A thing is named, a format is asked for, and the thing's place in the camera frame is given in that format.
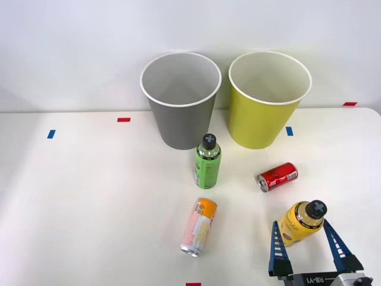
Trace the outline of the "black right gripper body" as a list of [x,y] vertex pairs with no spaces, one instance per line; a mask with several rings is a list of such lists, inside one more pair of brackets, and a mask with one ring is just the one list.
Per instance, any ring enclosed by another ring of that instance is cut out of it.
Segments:
[[285,286],[328,286],[336,279],[340,272],[313,272],[313,273],[281,273],[277,276]]

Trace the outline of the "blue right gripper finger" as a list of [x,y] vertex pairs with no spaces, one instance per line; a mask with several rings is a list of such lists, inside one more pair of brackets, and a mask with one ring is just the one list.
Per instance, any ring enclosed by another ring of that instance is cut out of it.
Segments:
[[272,224],[271,243],[270,243],[270,260],[268,263],[269,276],[283,277],[293,275],[291,262],[283,243],[280,229],[277,221]]
[[338,272],[363,271],[364,268],[361,262],[354,254],[352,254],[344,241],[326,219],[324,220],[323,228],[326,233],[336,270]]

